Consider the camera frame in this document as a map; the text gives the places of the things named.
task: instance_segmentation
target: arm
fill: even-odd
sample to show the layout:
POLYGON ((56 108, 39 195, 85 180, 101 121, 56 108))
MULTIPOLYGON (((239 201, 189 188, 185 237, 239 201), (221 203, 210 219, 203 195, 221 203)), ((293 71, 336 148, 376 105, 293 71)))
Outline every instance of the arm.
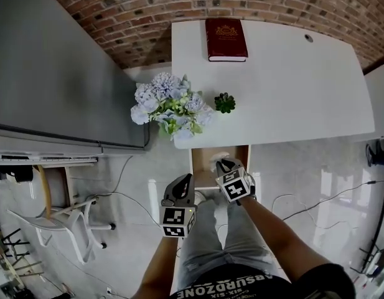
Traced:
POLYGON ((308 247, 280 218, 252 197, 239 199, 290 281, 329 261, 308 247))
POLYGON ((132 299, 167 299, 174 278, 178 238, 163 237, 132 299))

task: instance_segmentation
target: flower bouquet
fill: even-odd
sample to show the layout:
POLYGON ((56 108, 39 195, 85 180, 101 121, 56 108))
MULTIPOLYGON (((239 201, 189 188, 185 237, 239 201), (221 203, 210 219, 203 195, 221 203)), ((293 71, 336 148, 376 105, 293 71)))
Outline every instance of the flower bouquet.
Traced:
POLYGON ((200 92, 190 90, 186 75, 180 78, 159 73, 149 84, 137 84, 131 118, 136 124, 158 121, 161 131, 171 139, 186 139, 202 133, 214 110, 204 103, 200 92))

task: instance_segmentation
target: red book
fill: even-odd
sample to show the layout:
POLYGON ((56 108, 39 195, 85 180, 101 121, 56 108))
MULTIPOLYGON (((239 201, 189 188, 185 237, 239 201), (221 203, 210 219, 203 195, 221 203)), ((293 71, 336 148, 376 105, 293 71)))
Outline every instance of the red book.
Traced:
POLYGON ((208 61, 245 62, 248 58, 243 27, 238 19, 205 20, 208 61))

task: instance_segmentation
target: black shirt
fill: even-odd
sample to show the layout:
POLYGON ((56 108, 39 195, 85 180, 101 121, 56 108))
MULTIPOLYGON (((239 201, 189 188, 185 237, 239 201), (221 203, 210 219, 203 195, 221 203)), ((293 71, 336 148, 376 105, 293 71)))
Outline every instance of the black shirt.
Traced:
POLYGON ((294 283, 230 263, 206 272, 192 286, 170 296, 170 299, 184 298, 350 299, 355 298, 355 288, 344 269, 333 263, 311 269, 294 283))

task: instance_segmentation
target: gold emblem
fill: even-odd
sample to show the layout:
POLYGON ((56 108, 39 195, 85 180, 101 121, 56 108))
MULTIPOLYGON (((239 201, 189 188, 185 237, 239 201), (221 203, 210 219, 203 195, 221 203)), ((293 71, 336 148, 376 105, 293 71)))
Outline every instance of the gold emblem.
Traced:
POLYGON ((222 26, 217 27, 217 31, 215 32, 218 36, 237 36, 237 31, 234 27, 230 26, 222 26))

